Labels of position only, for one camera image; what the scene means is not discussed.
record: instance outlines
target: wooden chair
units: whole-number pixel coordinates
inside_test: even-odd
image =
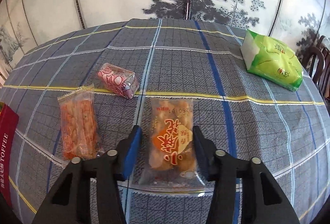
[[[320,49],[322,55],[324,56],[324,69],[319,81],[315,84],[315,86],[322,96],[330,115],[330,50],[326,47],[325,43],[330,45],[330,40],[325,36],[321,36],[316,44],[316,47]],[[315,60],[316,56],[314,55],[311,64],[310,75],[313,73]]]
[[[301,61],[301,65],[306,69],[309,60],[311,59],[312,56],[315,56],[318,58],[318,63],[317,63],[317,67],[316,67],[316,72],[312,78],[313,82],[315,84],[317,84],[321,78],[322,72],[324,70],[324,55],[321,52],[321,50],[315,46],[310,46],[309,48],[307,48],[303,60]],[[312,61],[312,66],[310,69],[310,76],[312,75],[313,72],[313,68],[314,68],[314,63]]]
[[[330,44],[330,41],[327,37],[321,36],[316,47],[319,48],[324,56],[324,70],[321,74],[320,80],[318,82],[318,87],[320,93],[324,98],[329,98],[330,90],[330,50],[324,45],[324,41],[327,41]]]

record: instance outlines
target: transparent wrapper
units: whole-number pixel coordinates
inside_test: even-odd
[[[58,98],[61,111],[63,156],[93,159],[104,153],[97,134],[97,122],[93,108],[94,85]]]
[[[153,191],[202,190],[193,147],[193,101],[151,99],[148,164],[140,185]]]
[[[131,99],[139,88],[134,72],[109,63],[103,64],[97,76],[108,90],[128,99]]]

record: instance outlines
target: chair back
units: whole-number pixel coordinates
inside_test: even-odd
[[[306,69],[309,60],[311,59],[312,56],[317,56],[318,58],[318,63],[317,63],[317,67],[316,67],[316,72],[312,78],[313,82],[315,84],[318,83],[318,81],[320,80],[320,77],[322,75],[322,72],[324,70],[324,55],[321,52],[321,50],[315,46],[310,46],[309,48],[307,48],[303,60],[301,61],[301,65]]]
[[[318,47],[323,56],[324,56],[324,70],[321,74],[320,80],[318,82],[318,87],[324,98],[329,97],[329,88],[330,88],[330,50],[325,46],[325,42],[330,44],[330,41],[327,37],[321,36],[316,47]]]

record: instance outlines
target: snack food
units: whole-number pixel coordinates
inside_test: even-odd
[[[93,109],[94,85],[58,98],[61,111],[61,131],[63,156],[95,158],[103,152],[100,138],[96,132],[97,123]]]
[[[192,145],[192,100],[151,99],[151,105],[149,165],[158,171],[176,169],[182,177],[193,177],[197,162]]]
[[[290,91],[303,81],[303,68],[285,43],[247,30],[240,48],[248,72],[264,77]]]
[[[128,99],[131,99],[139,88],[134,72],[109,63],[103,64],[97,75],[108,90]]]

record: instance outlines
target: red toffee box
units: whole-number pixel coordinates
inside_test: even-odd
[[[9,190],[9,158],[18,121],[18,115],[5,103],[0,102],[0,192],[10,207],[12,202]]]

